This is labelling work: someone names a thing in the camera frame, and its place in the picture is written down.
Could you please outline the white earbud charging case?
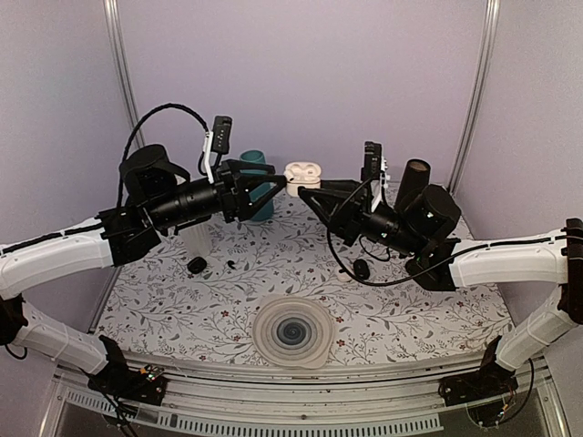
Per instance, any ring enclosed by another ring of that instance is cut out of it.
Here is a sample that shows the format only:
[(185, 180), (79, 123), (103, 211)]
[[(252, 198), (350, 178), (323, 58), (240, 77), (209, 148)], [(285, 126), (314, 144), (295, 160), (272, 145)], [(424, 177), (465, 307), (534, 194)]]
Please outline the white earbud charging case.
[(322, 168), (313, 162), (291, 162), (284, 169), (286, 177), (286, 193), (294, 198), (299, 197), (298, 189), (317, 189), (321, 187)]

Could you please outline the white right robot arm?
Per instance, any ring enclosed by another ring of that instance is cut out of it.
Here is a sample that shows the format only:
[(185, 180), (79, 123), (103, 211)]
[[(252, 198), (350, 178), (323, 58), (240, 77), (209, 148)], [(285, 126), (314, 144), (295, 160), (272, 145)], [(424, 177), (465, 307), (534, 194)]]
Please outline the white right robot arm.
[(434, 184), (403, 186), (394, 206), (371, 205), (368, 181), (328, 182), (326, 188), (299, 188), (299, 197), (327, 228), (351, 246), (365, 237), (406, 260), (406, 279), (428, 291), (473, 285), (548, 282), (555, 288), (545, 303), (510, 333), (487, 347), (471, 389), (489, 397), (506, 376), (582, 322), (582, 222), (517, 239), (454, 239), (461, 210)]

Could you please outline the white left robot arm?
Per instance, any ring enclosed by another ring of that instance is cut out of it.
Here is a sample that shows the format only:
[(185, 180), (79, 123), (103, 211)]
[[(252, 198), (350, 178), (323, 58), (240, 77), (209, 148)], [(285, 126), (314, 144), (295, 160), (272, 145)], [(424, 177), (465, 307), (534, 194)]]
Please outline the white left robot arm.
[(38, 351), (98, 375), (116, 395), (135, 388), (123, 352), (54, 320), (23, 293), (81, 271), (119, 267), (144, 258), (171, 230), (180, 231), (216, 213), (226, 222), (252, 218), (285, 188), (274, 167), (228, 159), (205, 178), (170, 162), (160, 144), (139, 149), (119, 166), (127, 203), (71, 229), (1, 248), (1, 342)]

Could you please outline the black round earbud case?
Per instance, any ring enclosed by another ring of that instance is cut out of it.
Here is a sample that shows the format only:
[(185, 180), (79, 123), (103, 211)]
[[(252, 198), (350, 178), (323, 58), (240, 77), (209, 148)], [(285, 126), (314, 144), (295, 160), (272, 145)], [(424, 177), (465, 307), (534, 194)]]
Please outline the black round earbud case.
[(364, 259), (356, 259), (353, 262), (353, 272), (360, 280), (368, 280), (371, 276), (369, 265)]

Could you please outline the small white earbud case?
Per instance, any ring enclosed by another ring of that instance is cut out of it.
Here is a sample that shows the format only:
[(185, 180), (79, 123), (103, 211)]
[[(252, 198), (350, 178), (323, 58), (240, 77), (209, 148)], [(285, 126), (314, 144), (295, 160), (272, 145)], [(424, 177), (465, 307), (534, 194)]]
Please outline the small white earbud case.
[(343, 270), (343, 269), (338, 269), (338, 270), (336, 271), (336, 278), (337, 278), (337, 279), (338, 279), (340, 282), (349, 282), (349, 281), (351, 281), (351, 280), (352, 280), (351, 276), (350, 276), (350, 275), (348, 275), (348, 274), (346, 273), (346, 271), (345, 271), (345, 270)]

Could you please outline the small black earbud case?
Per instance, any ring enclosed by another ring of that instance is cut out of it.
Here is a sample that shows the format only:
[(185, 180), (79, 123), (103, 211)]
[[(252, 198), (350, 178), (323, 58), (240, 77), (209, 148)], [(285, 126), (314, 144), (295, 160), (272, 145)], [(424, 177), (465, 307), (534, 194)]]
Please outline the small black earbud case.
[(207, 261), (202, 257), (195, 257), (187, 264), (187, 270), (191, 274), (200, 274), (208, 266)]

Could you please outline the teal tall vase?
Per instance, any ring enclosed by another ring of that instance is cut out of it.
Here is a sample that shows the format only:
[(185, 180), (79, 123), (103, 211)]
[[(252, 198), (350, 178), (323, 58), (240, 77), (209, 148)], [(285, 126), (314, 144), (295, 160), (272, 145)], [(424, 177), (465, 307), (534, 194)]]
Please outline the teal tall vase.
[[(260, 150), (247, 150), (240, 154), (240, 160), (252, 163), (266, 163), (265, 155)], [(271, 189), (270, 183), (263, 183), (250, 193), (251, 200), (258, 200)], [(270, 199), (252, 218), (251, 221), (262, 222), (272, 218), (274, 213), (273, 200)]]

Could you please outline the white ribbed vase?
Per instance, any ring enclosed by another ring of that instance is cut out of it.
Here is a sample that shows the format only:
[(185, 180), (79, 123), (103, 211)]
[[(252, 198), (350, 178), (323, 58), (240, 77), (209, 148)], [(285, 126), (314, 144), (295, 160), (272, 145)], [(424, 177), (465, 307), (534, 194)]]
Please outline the white ribbed vase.
[(206, 223), (200, 223), (180, 232), (185, 248), (193, 257), (206, 257), (211, 252), (210, 231)]

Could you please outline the black tall cylinder vase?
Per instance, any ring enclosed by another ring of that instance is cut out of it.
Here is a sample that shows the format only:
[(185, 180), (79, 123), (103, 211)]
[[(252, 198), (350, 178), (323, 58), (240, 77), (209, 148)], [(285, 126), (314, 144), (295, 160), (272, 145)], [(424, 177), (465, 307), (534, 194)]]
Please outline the black tall cylinder vase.
[(409, 159), (404, 167), (394, 206), (400, 208), (413, 194), (417, 194), (426, 187), (429, 184), (430, 174), (429, 163), (419, 158)]

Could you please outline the swirl patterned ceramic plate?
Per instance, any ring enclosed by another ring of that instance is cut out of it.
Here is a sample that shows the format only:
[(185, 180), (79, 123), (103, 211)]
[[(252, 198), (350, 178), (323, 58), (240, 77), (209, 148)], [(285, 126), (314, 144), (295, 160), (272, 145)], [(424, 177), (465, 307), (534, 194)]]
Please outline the swirl patterned ceramic plate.
[(322, 304), (290, 296), (262, 300), (251, 324), (256, 351), (286, 369), (320, 369), (328, 361), (335, 332)]

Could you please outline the left aluminium frame post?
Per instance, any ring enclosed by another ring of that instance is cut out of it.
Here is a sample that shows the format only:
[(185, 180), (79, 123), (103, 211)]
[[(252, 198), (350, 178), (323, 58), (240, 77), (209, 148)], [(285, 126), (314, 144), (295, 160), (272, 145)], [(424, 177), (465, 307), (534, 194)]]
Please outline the left aluminium frame post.
[(114, 68), (118, 78), (118, 85), (122, 96), (122, 102), (130, 127), (134, 127), (139, 121), (139, 113), (131, 83), (128, 59), (124, 44), (118, 1), (103, 0), (107, 35), (113, 57)]

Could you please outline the aluminium frame post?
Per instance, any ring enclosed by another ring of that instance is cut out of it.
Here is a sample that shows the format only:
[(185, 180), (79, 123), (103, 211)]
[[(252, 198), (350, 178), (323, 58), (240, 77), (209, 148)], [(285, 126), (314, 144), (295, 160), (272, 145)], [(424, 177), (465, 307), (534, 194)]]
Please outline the aluminium frame post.
[(447, 189), (452, 195), (455, 195), (461, 186), (465, 165), (469, 159), (470, 149), (479, 118), (479, 112), (484, 93), (486, 91), (489, 68), (491, 66), (491, 60), (496, 45), (496, 33), (500, 15), (500, 6), (500, 0), (486, 1), (486, 10), (476, 64), (476, 73), (471, 89), (459, 145), (455, 154), (454, 165), (447, 182)]
[(103, 0), (107, 35), (113, 57), (114, 68), (118, 78), (118, 85), (122, 96), (122, 102), (130, 127), (134, 127), (139, 121), (139, 113), (131, 83), (128, 59), (124, 44), (118, 1)]

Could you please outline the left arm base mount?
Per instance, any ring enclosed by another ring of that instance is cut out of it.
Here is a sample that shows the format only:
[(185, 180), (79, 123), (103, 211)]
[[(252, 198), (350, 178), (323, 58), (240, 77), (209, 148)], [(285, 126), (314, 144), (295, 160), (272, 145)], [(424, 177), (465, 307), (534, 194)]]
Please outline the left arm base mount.
[(169, 382), (165, 370), (153, 364), (131, 370), (114, 340), (104, 335), (98, 338), (105, 346), (107, 363), (99, 373), (87, 376), (87, 387), (114, 398), (160, 406)]

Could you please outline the right aluminium frame post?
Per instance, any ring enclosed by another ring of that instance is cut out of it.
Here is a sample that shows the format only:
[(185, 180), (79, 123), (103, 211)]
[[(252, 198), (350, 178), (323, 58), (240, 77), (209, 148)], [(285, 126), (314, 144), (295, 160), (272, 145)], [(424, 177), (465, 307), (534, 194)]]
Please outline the right aluminium frame post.
[(496, 33), (500, 15), (500, 6), (500, 0), (486, 1), (486, 10), (476, 64), (476, 73), (471, 89), (459, 145), (455, 154), (454, 165), (447, 182), (447, 189), (452, 195), (455, 195), (461, 186), (465, 165), (469, 159), (470, 149), (479, 118), (479, 112), (484, 93), (486, 91), (489, 68), (491, 66), (491, 60), (496, 45)]

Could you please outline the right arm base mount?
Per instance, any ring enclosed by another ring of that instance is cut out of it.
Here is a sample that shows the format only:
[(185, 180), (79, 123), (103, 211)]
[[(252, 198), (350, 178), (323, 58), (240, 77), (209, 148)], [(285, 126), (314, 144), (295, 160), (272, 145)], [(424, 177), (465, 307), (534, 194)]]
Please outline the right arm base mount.
[(496, 363), (496, 348), (501, 339), (497, 336), (488, 344), (476, 371), (444, 377), (439, 381), (438, 394), (446, 406), (479, 401), (518, 388), (516, 372)]

